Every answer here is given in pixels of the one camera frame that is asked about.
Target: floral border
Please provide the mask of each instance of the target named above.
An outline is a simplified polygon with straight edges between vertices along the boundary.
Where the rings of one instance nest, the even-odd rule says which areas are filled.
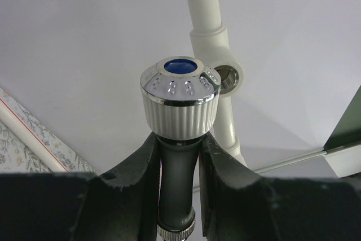
[[[1,88],[0,97],[70,172],[95,172],[82,157],[52,134]],[[7,172],[51,172],[51,170],[0,121],[0,173]]]

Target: pipe opening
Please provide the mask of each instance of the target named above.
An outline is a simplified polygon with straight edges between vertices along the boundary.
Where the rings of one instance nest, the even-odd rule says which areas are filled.
[[[238,71],[229,65],[222,65],[215,68],[221,76],[221,94],[227,94],[237,87],[239,83]]]

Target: white wall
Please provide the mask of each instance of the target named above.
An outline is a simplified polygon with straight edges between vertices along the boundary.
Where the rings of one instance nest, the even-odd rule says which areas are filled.
[[[256,167],[321,147],[361,83],[361,0],[220,0]],[[186,0],[0,0],[0,85],[103,172],[149,133],[139,76],[192,55]]]

